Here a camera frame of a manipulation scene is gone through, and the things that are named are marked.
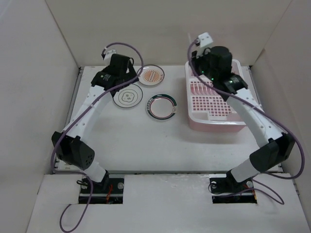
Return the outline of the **white plate grey floral emblem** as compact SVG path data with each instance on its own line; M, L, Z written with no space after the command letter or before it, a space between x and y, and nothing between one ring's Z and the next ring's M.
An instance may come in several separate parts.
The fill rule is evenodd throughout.
M118 91L113 97L113 101L121 108L132 108L137 106L142 98L142 89L136 84L131 84Z

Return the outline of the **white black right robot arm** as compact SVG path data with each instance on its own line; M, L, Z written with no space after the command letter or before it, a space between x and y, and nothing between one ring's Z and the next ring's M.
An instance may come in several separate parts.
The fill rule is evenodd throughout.
M228 48L215 46L193 51L189 65L196 76L204 75L212 82L212 89L233 108L253 134L259 149L224 178L211 179L213 193L240 192L252 177L265 173L288 159L294 138L273 123L260 107L245 80L232 72L232 54Z

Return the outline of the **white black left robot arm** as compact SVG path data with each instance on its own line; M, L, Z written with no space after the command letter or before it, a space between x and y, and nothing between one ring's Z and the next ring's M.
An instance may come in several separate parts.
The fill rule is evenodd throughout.
M87 184L99 193L108 189L109 173L95 160L95 151L87 141L104 107L116 92L138 80L133 62L133 58L124 55L110 55L108 65L92 79L86 99L72 123L52 135L57 158L86 174L90 178Z

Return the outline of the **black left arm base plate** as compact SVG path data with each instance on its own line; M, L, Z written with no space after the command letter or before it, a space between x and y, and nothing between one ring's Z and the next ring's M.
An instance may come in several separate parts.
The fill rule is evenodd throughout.
M87 178L82 178L82 180L77 180L76 183L80 186L78 203L87 204L91 191L89 181ZM105 189L101 189L97 184L94 184L90 204L123 204L123 191L124 177L109 178Z

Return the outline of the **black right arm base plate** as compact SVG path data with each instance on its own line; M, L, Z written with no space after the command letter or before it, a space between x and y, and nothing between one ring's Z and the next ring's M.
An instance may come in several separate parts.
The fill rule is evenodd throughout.
M254 184L251 178L237 183L224 174L211 175L208 189L212 194L213 204L257 204Z

